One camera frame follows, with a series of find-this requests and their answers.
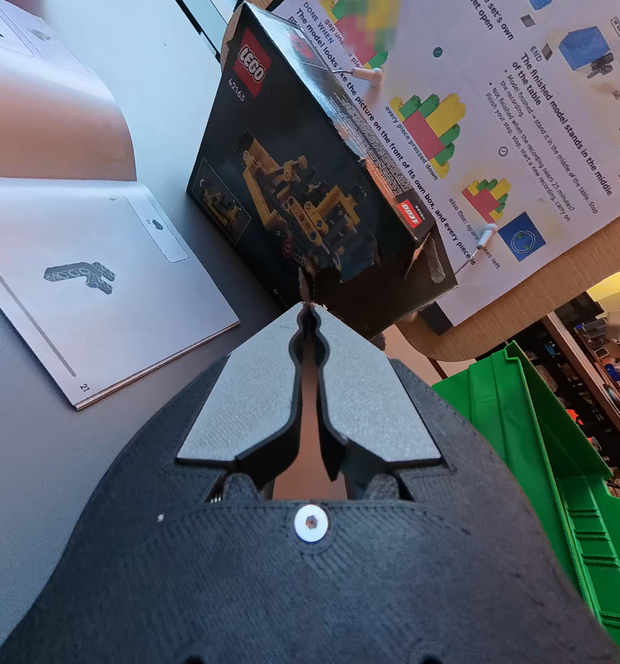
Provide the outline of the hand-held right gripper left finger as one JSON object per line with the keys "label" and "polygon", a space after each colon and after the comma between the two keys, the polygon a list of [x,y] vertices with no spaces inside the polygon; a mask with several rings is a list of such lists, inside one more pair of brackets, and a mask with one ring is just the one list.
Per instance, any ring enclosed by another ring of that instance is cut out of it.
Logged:
{"label": "hand-held right gripper left finger", "polygon": [[306,312],[297,303],[231,352],[178,461],[244,473],[258,489],[289,468],[299,451]]}

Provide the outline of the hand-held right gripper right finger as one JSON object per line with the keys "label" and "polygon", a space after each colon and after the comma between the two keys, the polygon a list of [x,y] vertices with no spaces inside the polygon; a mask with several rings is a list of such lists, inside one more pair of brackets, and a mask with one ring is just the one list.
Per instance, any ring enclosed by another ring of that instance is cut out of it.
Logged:
{"label": "hand-held right gripper right finger", "polygon": [[310,320],[329,477],[369,482],[439,464],[441,453],[386,354],[321,306],[310,305]]}

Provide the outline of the black lego box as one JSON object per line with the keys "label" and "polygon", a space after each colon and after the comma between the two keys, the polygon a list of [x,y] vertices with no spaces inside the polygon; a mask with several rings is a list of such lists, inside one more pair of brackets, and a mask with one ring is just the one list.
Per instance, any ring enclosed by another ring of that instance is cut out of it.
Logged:
{"label": "black lego box", "polygon": [[319,47],[243,3],[187,192],[284,309],[371,338],[457,287],[408,170]]}

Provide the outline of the lego instruction booklet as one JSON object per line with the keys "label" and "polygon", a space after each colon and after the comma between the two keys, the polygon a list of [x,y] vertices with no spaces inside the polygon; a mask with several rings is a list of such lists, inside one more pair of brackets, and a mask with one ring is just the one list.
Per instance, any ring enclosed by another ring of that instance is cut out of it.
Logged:
{"label": "lego instruction booklet", "polygon": [[239,325],[105,84],[0,1],[0,309],[77,409]]}

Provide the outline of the storage shelf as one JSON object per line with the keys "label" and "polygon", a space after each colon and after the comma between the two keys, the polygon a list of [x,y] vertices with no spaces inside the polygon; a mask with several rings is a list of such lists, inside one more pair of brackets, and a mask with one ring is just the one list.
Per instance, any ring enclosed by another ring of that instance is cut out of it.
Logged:
{"label": "storage shelf", "polygon": [[605,332],[602,307],[583,292],[515,340],[609,466],[620,498],[620,340]]}

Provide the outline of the green plastic bin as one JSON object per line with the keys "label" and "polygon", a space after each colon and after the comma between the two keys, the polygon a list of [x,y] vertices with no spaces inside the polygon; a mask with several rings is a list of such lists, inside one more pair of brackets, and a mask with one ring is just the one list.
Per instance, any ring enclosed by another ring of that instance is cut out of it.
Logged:
{"label": "green plastic bin", "polygon": [[620,649],[620,498],[612,471],[516,343],[433,389],[489,441]]}

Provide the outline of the white push pin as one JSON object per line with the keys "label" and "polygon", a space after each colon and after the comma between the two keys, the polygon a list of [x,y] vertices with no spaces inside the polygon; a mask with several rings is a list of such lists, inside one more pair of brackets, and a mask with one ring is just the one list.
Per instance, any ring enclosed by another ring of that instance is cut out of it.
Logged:
{"label": "white push pin", "polygon": [[482,231],[479,241],[477,243],[477,247],[475,248],[475,251],[467,258],[467,260],[457,269],[455,270],[455,274],[457,275],[461,270],[464,269],[468,264],[472,262],[473,259],[475,259],[476,255],[481,251],[484,250],[485,247],[488,245],[490,242],[492,236],[496,235],[498,231],[498,227],[495,223],[488,223],[485,225],[484,230]]}
{"label": "white push pin", "polygon": [[354,79],[367,81],[371,87],[379,87],[382,84],[384,73],[381,68],[337,68],[331,70],[333,74],[346,74]]}

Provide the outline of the printed instruction sheet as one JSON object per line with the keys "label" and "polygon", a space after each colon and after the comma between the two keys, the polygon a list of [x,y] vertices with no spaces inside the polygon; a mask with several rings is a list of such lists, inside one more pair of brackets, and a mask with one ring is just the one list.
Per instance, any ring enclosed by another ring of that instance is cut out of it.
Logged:
{"label": "printed instruction sheet", "polygon": [[394,44],[357,36],[354,1],[281,1],[437,218],[456,326],[620,216],[620,1],[382,1]]}

